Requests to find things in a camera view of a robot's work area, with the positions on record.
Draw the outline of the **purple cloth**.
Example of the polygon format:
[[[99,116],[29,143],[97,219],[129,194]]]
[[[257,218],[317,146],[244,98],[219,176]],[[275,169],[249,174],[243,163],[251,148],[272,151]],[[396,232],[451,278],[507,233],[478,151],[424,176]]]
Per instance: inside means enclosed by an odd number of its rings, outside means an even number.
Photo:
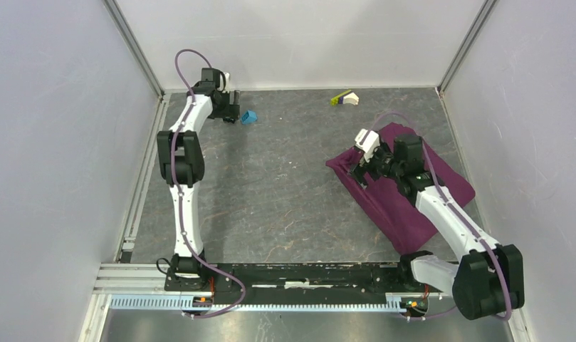
[[[427,150],[437,177],[448,187],[456,202],[465,207],[476,194],[472,185],[434,150],[430,147]],[[351,148],[325,164],[335,172],[356,203],[390,240],[399,254],[418,251],[437,233],[436,228],[398,193],[397,184],[393,180],[381,178],[374,181],[367,175],[365,179],[368,186],[361,188],[348,175],[350,167],[356,163],[359,156],[360,154]]]

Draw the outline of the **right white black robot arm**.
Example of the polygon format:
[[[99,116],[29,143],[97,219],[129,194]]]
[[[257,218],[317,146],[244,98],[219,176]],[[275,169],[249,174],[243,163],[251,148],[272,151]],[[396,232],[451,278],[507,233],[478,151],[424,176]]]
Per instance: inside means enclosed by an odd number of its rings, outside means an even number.
[[[431,252],[403,256],[398,284],[414,291],[422,284],[449,295],[468,320],[495,316],[503,321],[525,302],[523,256],[482,230],[438,177],[424,139],[399,135],[388,145],[379,133],[362,129],[355,138],[357,162],[349,174],[366,188],[369,180],[392,180],[401,197],[426,217],[451,247],[457,264]]]

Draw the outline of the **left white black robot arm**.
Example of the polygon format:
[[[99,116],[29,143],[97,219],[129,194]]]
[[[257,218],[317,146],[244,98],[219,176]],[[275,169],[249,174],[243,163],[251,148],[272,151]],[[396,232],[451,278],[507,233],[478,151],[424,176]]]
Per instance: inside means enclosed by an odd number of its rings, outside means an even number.
[[[176,232],[166,291],[198,291],[209,283],[199,227],[198,194],[205,173],[199,134],[207,120],[235,123],[239,118],[239,92],[230,89],[229,81],[229,73],[203,68],[200,81],[188,90],[179,118],[156,137],[160,174],[172,196]]]

